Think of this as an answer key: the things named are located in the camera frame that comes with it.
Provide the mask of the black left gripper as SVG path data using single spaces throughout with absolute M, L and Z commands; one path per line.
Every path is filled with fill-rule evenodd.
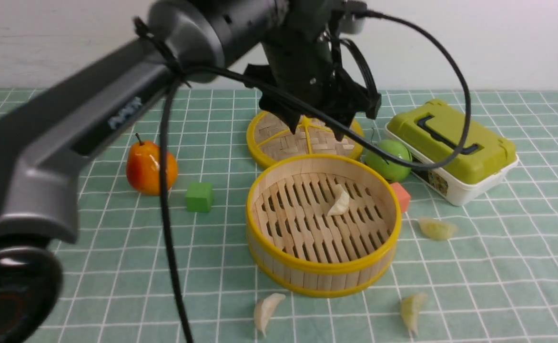
M 262 41 L 266 65 L 244 75 L 275 86 L 333 118 L 336 141 L 351 131 L 355 115 L 374 120 L 381 106 L 372 72 L 351 39 L 342 39 L 342 0 L 291 0 L 283 24 Z M 281 111 L 295 135 L 302 111 Z

